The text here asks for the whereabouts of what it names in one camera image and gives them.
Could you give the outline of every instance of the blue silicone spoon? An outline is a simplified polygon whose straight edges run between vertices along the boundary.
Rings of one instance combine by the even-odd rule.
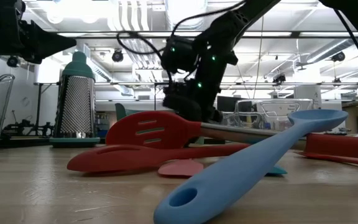
[[[272,169],[299,138],[340,125],[345,111],[307,110],[288,115],[291,128],[209,166],[177,187],[154,211],[156,224],[200,224],[230,207]]]

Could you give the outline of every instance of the black machine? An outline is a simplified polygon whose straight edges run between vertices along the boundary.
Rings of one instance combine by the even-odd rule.
[[[40,64],[42,59],[76,45],[75,39],[46,32],[34,21],[23,21],[24,12],[23,1],[0,0],[0,56],[19,56]]]
[[[227,64],[236,65],[238,61],[233,47],[254,22],[279,2],[242,1],[235,5],[237,9],[227,11],[215,19],[210,27],[194,40],[175,36],[174,29],[162,54],[162,67],[168,74],[176,73],[178,70],[189,73],[196,70],[196,73],[194,78],[185,79],[184,83],[170,82],[164,89],[166,97],[163,105],[191,121],[219,122],[222,116],[213,107],[213,103],[221,91],[219,86]],[[338,10],[342,11],[358,30],[358,0],[320,2],[335,9],[336,14],[344,22]]]
[[[38,121],[35,124],[32,124],[31,121],[27,119],[22,119],[22,122],[18,123],[16,120],[15,111],[12,110],[13,117],[15,119],[14,124],[8,124],[2,130],[2,138],[3,139],[10,139],[13,136],[37,136],[37,137],[50,137],[53,133],[53,125],[50,122],[47,122],[43,126],[38,125]]]

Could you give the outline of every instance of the box grater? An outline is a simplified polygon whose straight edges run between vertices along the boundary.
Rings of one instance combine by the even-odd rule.
[[[99,142],[95,130],[94,75],[86,55],[73,54],[62,73],[53,138],[54,147],[92,147]]]

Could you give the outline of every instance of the table surface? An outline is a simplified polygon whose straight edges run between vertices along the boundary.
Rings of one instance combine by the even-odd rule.
[[[184,181],[155,171],[84,175],[66,170],[69,159],[84,150],[0,150],[0,224],[149,224],[159,201]],[[293,152],[278,164],[287,175],[265,177],[208,223],[358,223],[358,167]]]

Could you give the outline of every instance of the slotted spatula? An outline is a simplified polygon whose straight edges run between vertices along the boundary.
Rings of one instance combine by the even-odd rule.
[[[187,121],[166,111],[144,111],[115,123],[106,135],[106,144],[177,149],[198,136],[254,143],[274,134],[277,132]]]
[[[172,159],[229,156],[248,146],[226,144],[164,150],[129,144],[107,145],[75,156],[68,162],[67,169],[81,172],[145,169],[159,167],[161,163]]]

